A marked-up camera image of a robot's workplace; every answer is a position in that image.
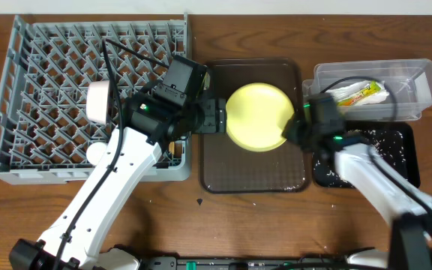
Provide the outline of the white napkin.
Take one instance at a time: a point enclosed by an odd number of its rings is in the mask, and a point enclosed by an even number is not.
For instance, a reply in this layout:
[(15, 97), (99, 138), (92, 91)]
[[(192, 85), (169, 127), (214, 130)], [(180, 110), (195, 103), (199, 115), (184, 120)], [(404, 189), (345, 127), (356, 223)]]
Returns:
[[(369, 83), (370, 81), (374, 81), (374, 80), (364, 80), (361, 82), (355, 82), (355, 83), (348, 85), (348, 86), (329, 89), (327, 92), (338, 103), (338, 101), (340, 101), (344, 98), (348, 98), (351, 94), (357, 92), (363, 85), (365, 85), (366, 83)], [(378, 104), (378, 103), (383, 102), (389, 96), (389, 93), (387, 92), (387, 90), (385, 89), (385, 87), (382, 83), (380, 83), (380, 82), (377, 82), (377, 83), (382, 88), (382, 90), (379, 93), (371, 95), (370, 97), (366, 97), (365, 99), (359, 101), (355, 105), (352, 105), (349, 107), (363, 106), (366, 104)]]

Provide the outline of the yellow round plate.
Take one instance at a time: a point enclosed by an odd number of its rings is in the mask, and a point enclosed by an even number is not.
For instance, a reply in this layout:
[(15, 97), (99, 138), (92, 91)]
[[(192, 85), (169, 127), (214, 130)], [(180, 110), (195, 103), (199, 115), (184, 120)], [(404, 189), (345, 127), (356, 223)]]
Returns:
[(255, 82), (243, 85), (226, 102), (226, 133), (239, 147), (268, 152), (282, 146), (287, 122), (295, 109), (279, 88)]

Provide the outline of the white pink bowl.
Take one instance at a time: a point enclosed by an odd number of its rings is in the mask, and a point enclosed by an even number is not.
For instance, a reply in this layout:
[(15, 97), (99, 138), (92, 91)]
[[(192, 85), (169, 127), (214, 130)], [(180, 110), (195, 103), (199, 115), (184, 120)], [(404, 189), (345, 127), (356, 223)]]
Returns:
[(91, 82), (86, 98), (86, 115), (91, 122), (105, 125), (107, 123), (109, 81)]

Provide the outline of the white cup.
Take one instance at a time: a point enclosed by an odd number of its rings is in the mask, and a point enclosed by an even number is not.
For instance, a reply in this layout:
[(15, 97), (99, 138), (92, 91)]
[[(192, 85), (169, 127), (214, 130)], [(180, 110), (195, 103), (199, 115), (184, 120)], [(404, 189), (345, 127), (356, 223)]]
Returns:
[(86, 150), (85, 156), (88, 162), (96, 166), (107, 149), (107, 144), (105, 142), (95, 142), (92, 143)]

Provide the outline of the green snack wrapper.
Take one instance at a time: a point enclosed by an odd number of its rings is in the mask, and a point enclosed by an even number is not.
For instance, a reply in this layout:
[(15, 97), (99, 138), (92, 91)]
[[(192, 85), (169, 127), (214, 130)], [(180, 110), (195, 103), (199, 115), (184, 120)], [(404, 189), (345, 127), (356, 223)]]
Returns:
[(348, 107), (355, 105), (359, 101), (379, 93), (382, 88), (376, 81), (370, 81), (363, 85), (358, 91), (337, 102), (338, 106)]

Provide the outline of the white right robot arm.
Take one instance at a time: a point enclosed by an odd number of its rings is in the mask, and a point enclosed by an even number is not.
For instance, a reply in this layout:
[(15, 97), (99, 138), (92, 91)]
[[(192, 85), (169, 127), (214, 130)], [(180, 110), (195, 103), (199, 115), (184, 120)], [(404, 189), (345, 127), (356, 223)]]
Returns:
[(388, 251), (363, 250), (342, 263), (314, 263), (333, 269), (432, 269), (432, 196), (412, 186), (359, 133), (347, 133), (336, 117), (308, 121), (292, 117), (283, 137), (318, 154), (357, 189), (391, 228)]

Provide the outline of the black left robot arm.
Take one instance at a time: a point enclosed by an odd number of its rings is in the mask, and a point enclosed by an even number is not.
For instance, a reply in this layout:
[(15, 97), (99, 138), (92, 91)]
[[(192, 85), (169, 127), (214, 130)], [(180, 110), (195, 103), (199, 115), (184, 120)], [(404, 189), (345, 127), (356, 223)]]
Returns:
[(37, 241), (20, 239), (9, 254), (13, 269), (138, 269), (117, 247), (101, 252), (122, 207), (167, 146), (187, 132), (225, 130), (223, 98), (136, 93), (125, 104), (123, 128), (97, 154), (97, 165), (55, 223)]

